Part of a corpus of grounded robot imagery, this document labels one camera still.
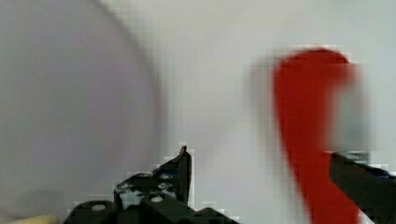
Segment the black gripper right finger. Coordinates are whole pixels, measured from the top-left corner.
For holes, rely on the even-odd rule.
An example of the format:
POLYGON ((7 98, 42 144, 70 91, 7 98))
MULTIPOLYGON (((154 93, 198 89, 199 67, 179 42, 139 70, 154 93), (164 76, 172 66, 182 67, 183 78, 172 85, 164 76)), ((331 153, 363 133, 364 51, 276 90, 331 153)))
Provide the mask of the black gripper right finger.
POLYGON ((396 224, 394 175, 333 153, 329 178, 374 224, 396 224))

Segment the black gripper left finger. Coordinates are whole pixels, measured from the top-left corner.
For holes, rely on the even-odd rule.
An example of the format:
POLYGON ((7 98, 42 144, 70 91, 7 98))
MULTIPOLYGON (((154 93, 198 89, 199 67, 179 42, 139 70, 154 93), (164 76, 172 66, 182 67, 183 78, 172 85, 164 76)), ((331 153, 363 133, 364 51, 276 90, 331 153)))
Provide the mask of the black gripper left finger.
POLYGON ((187 203, 191 187, 191 154, 182 146, 179 154, 158 168, 132 175, 114 188, 118 207, 139 205, 144 197, 169 195, 187 203))

